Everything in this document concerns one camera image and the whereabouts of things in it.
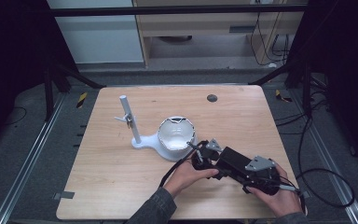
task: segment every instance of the white base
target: white base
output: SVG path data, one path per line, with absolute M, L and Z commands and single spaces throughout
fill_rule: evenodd
M 194 144 L 194 142 L 197 142 L 197 136 L 194 136 L 191 144 Z M 150 136 L 141 136 L 141 143 L 136 143 L 135 138 L 132 138 L 131 143 L 136 149 L 153 148 L 167 161 L 179 161 L 191 150 L 191 147 L 182 150 L 168 150 L 159 142 L 158 133 Z

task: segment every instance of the human hand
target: human hand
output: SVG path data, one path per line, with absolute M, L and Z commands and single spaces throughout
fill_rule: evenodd
M 276 169 L 281 177 L 287 179 L 287 173 L 278 163 L 276 163 Z M 275 217 L 283 217 L 292 213 L 302 212 L 298 196 L 291 190 L 280 189 L 275 195 L 271 196 L 259 189 L 250 187 L 247 189 L 262 202 L 266 203 Z
M 188 188 L 196 181 L 212 177 L 218 173 L 219 171 L 216 169 L 196 170 L 191 164 L 191 160 L 186 160 L 176 168 L 163 188 L 175 198 L 183 189 Z

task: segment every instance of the person's left hand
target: person's left hand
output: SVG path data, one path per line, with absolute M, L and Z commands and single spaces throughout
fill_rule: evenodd
M 175 198 L 183 189 L 188 188 L 196 181 L 212 177 L 218 173 L 219 171 L 216 169 L 196 170 L 191 164 L 191 160 L 186 160 L 176 168 L 163 188 Z

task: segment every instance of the white bowl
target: white bowl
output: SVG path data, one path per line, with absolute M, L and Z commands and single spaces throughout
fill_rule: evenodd
M 174 116 L 165 119 L 158 129 L 159 142 L 170 151 L 183 150 L 192 143 L 195 129 L 190 120 Z

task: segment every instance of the black device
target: black device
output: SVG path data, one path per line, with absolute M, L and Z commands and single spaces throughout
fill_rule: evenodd
M 274 195 L 281 185 L 286 185 L 281 181 L 274 161 L 259 156 L 251 160 L 230 147 L 221 150 L 217 146 L 215 140 L 212 140 L 212 143 L 201 141 L 192 146 L 196 149 L 196 153 L 191 157 L 193 167 L 196 170 L 217 169 L 219 174 L 213 178 L 220 180 L 229 176 L 241 183 L 246 193 L 250 193 L 246 187 L 253 187 Z

